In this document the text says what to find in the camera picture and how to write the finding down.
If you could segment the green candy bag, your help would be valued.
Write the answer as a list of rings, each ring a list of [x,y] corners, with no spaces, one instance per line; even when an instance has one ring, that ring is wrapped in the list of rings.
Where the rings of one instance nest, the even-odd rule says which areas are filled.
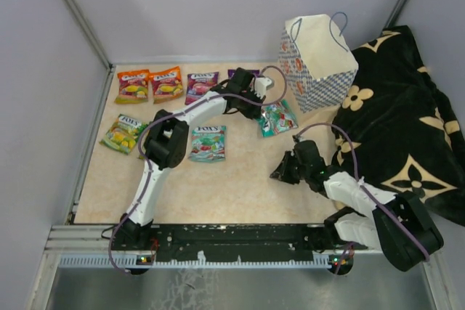
[[[107,148],[128,155],[137,145],[147,123],[128,115],[120,114],[105,132],[99,143]]]

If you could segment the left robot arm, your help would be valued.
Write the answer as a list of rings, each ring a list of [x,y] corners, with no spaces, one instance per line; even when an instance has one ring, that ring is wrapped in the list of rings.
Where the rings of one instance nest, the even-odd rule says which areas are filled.
[[[190,132],[231,109],[248,119],[258,118],[273,86],[271,78],[238,68],[231,79],[213,86],[199,100],[172,113],[159,110],[141,134],[142,178],[131,205],[113,228],[108,249],[117,250],[118,242],[137,250],[146,248],[156,203],[169,174],[185,158]]]

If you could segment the mint candy bag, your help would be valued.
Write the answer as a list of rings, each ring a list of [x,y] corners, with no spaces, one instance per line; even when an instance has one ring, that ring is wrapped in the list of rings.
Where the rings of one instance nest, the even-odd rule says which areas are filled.
[[[299,127],[297,118],[285,99],[263,106],[257,122],[263,137],[275,136]]]
[[[200,126],[193,129],[188,159],[202,163],[225,160],[226,130],[226,126]]]

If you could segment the orange candy bag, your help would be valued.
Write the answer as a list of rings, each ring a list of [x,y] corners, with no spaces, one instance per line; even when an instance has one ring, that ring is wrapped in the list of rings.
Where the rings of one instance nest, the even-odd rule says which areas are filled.
[[[148,76],[150,71],[132,70],[120,72],[118,77],[118,95],[116,104],[139,104],[148,101]]]
[[[152,86],[154,104],[177,99],[184,92],[180,66],[150,73],[148,77]]]

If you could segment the purple candy bag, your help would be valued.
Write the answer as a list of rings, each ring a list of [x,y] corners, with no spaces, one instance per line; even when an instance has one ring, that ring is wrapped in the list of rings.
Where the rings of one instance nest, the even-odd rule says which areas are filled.
[[[218,77],[218,72],[188,74],[185,105],[196,102],[203,97],[211,87],[216,86]]]
[[[236,69],[228,69],[227,70],[227,78],[231,79],[235,75]],[[250,69],[248,72],[254,74],[255,76],[259,75],[260,70]]]

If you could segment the blue checkered paper bag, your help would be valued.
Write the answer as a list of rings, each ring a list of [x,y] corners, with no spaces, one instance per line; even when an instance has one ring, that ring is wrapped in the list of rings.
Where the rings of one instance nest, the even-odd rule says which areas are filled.
[[[333,16],[295,17],[285,21],[278,52],[302,113],[342,103],[358,72],[358,62]]]

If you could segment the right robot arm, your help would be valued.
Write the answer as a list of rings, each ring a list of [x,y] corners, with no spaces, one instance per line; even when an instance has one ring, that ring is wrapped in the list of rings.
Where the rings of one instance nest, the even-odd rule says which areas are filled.
[[[391,265],[406,272],[444,245],[426,207],[413,193],[379,189],[326,164],[314,141],[296,142],[270,178],[287,184],[303,181],[313,192],[344,204],[324,222],[325,242],[332,248],[355,242],[381,251]]]

